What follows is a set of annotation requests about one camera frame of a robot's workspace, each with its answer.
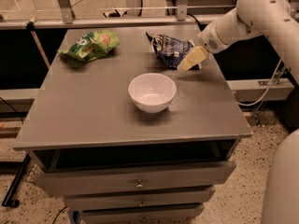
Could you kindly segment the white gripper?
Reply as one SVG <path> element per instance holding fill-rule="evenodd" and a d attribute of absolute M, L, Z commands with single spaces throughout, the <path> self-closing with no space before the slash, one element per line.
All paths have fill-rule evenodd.
<path fill-rule="evenodd" d="M 229 47 L 231 31 L 216 22 L 210 23 L 196 36 L 197 43 L 201 46 L 193 47 L 177 66 L 179 72 L 186 72 L 200 64 L 208 56 L 208 53 L 219 53 Z"/>

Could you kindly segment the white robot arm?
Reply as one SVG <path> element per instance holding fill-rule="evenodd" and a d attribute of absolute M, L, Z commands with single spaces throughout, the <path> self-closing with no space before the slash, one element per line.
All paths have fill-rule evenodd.
<path fill-rule="evenodd" d="M 287 0 L 237 0 L 236 8 L 210 23 L 192 40 L 194 47 L 178 70 L 187 71 L 208 54 L 258 35 L 267 38 L 299 82 L 299 23 L 292 17 Z M 299 130 L 287 136 L 272 160 L 261 224 L 299 224 Z"/>

